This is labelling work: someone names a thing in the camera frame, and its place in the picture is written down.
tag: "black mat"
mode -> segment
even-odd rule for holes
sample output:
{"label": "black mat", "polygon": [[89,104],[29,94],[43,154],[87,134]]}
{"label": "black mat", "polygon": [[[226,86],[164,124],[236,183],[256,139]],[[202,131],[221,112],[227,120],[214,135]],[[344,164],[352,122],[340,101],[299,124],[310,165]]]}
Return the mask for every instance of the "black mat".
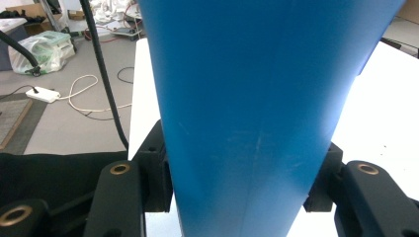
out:
{"label": "black mat", "polygon": [[[25,100],[28,99],[25,93],[15,94],[10,97],[7,97],[2,102],[7,101],[18,101],[18,100]],[[28,113],[26,114],[25,118],[22,120],[19,127],[16,129],[15,134],[9,140],[6,148],[1,150],[1,153],[10,153],[15,155],[22,155],[24,154],[26,147],[34,133],[35,128],[40,121],[43,111],[45,110],[47,103],[39,101],[39,100],[32,100],[32,106],[29,109]]]}

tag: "black metal bracket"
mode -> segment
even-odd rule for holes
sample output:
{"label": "black metal bracket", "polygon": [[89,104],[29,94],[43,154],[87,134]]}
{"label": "black metal bracket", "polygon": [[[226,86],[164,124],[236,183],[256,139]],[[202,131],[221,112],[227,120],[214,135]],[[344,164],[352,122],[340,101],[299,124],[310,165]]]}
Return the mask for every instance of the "black metal bracket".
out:
{"label": "black metal bracket", "polygon": [[119,161],[102,170],[84,237],[145,237],[143,186],[135,161]]}
{"label": "black metal bracket", "polygon": [[169,212],[173,195],[169,161],[159,120],[132,158],[138,163],[144,185],[145,212]]}
{"label": "black metal bracket", "polygon": [[339,236],[418,237],[418,202],[407,197],[383,168],[365,161],[344,165],[342,154],[332,143],[305,210],[330,211],[335,202]]}

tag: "bolt hole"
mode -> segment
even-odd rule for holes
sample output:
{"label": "bolt hole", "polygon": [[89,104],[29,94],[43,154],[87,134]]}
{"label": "bolt hole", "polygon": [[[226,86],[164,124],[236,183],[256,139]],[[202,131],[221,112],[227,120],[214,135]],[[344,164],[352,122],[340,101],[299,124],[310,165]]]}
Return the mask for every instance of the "bolt hole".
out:
{"label": "bolt hole", "polygon": [[358,169],[366,174],[369,175],[377,175],[378,169],[376,169],[373,166],[367,165],[367,164],[360,164],[358,165]]}
{"label": "bolt hole", "polygon": [[123,232],[120,229],[110,229],[108,230],[103,237],[121,237]]}
{"label": "bolt hole", "polygon": [[129,165],[128,164],[120,164],[120,165],[116,165],[116,166],[111,168],[111,174],[121,175],[121,174],[124,174],[124,173],[128,172],[128,170],[129,170]]}
{"label": "bolt hole", "polygon": [[19,205],[0,216],[0,226],[15,225],[32,213],[32,208],[28,205]]}
{"label": "bolt hole", "polygon": [[419,237],[419,233],[413,231],[413,230],[403,230],[401,232],[404,237]]}
{"label": "bolt hole", "polygon": [[21,217],[24,213],[25,213],[25,211],[22,210],[22,209],[16,210],[16,211],[10,213],[8,216],[6,216],[6,220],[17,219],[17,218]]}
{"label": "bolt hole", "polygon": [[115,171],[116,172],[122,172],[124,170],[126,170],[126,167],[125,166],[118,166],[118,167],[115,168]]}

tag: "white table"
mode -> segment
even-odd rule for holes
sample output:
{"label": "white table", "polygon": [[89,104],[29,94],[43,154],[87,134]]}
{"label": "white table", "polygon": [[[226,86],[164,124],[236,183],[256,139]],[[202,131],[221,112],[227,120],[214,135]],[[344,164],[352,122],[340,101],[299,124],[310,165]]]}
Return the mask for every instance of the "white table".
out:
{"label": "white table", "polygon": [[[160,118],[148,42],[136,45],[129,157]],[[379,43],[355,80],[332,141],[344,162],[365,160],[383,167],[405,193],[419,199],[419,60]],[[331,213],[301,209],[289,236],[337,236]],[[180,237],[176,205],[147,214],[149,237]]]}

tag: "plastic bag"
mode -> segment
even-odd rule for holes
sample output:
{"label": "plastic bag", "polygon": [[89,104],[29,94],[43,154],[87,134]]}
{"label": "plastic bag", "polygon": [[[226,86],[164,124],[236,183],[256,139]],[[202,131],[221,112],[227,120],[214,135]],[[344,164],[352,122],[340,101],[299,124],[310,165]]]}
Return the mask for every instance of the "plastic bag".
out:
{"label": "plastic bag", "polygon": [[[74,55],[74,46],[70,35],[58,32],[43,32],[39,35],[19,41],[37,60],[41,74],[60,70],[66,59]],[[9,46],[9,57],[13,71],[20,74],[29,74],[28,70],[34,68],[29,60]]]}

